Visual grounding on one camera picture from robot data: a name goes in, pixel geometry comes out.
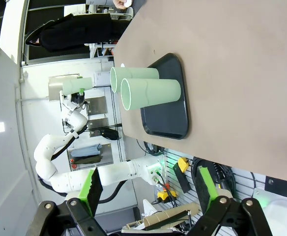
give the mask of green cup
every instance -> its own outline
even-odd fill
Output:
[[[120,92],[120,84],[124,78],[158,79],[159,72],[155,68],[111,68],[111,87],[113,92]]]
[[[175,102],[181,97],[181,86],[177,80],[125,78],[120,93],[123,106],[128,111]]]

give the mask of tabletop surface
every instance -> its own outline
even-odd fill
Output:
[[[148,135],[140,110],[121,105],[124,133],[287,180],[287,0],[179,3],[148,0],[119,40],[115,65],[147,67],[178,55],[189,133],[183,140]]]

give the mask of black tray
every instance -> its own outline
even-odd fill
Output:
[[[160,79],[177,80],[182,91],[176,102],[141,108],[144,130],[151,135],[183,139],[188,132],[189,119],[181,63],[175,54],[168,53],[149,67],[159,71]]]

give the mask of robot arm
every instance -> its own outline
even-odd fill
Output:
[[[59,173],[52,163],[55,151],[67,145],[73,138],[78,137],[87,124],[87,119],[80,113],[80,106],[71,102],[65,104],[61,93],[61,102],[64,105],[62,118],[73,126],[70,133],[64,136],[45,135],[34,151],[36,172],[44,180],[51,183],[53,189],[60,193],[80,191],[90,169],[74,172]],[[142,157],[132,161],[120,162],[98,167],[101,183],[103,186],[110,185],[127,179],[141,177],[149,184],[156,184],[156,171],[162,173],[162,166],[158,157]]]

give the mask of human hand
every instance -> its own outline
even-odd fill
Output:
[[[118,8],[118,9],[126,9],[126,7],[124,6],[124,3],[126,2],[126,0],[113,0],[114,5]]]

